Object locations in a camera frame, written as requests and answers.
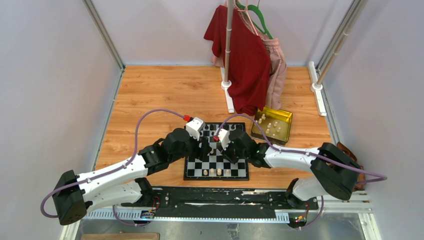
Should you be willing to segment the black white chess board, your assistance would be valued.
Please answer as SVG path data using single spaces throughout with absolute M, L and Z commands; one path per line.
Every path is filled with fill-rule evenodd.
M 240 159 L 233 164 L 224 159 L 220 150 L 220 144 L 213 140 L 215 131 L 221 124 L 219 122 L 206 122 L 200 135 L 207 137 L 211 151 L 207 159 L 200 160 L 186 158 L 184 165 L 183 179 L 185 181 L 248 181 L 249 165 L 244 159 Z M 222 174 L 217 175 L 217 169 L 222 169 Z

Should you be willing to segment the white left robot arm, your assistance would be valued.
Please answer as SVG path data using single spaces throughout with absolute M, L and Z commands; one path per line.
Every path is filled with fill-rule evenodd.
M 195 138 L 176 128 L 117 164 L 81 174 L 69 170 L 60 177 L 52 196 L 59 223 L 70 225 L 89 212 L 114 205 L 155 207 L 158 197 L 147 176 L 182 158 L 206 158 L 211 150 L 208 137 Z

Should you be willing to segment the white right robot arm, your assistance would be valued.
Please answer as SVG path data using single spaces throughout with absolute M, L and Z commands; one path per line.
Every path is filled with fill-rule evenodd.
M 257 168 L 290 168 L 312 173 L 308 178 L 295 178 L 287 188 L 285 201 L 292 209 L 322 195 L 347 201 L 360 175 L 357 172 L 360 165 L 329 142 L 314 148 L 284 147 L 257 143 L 239 129 L 232 132 L 221 129 L 213 139 L 221 144 L 221 154 L 231 163 L 245 160 Z

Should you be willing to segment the yellow metal tin box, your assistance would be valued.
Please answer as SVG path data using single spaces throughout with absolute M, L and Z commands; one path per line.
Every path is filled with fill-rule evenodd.
M 254 120 L 272 144 L 285 146 L 289 141 L 293 113 L 282 109 L 264 107 L 257 110 Z

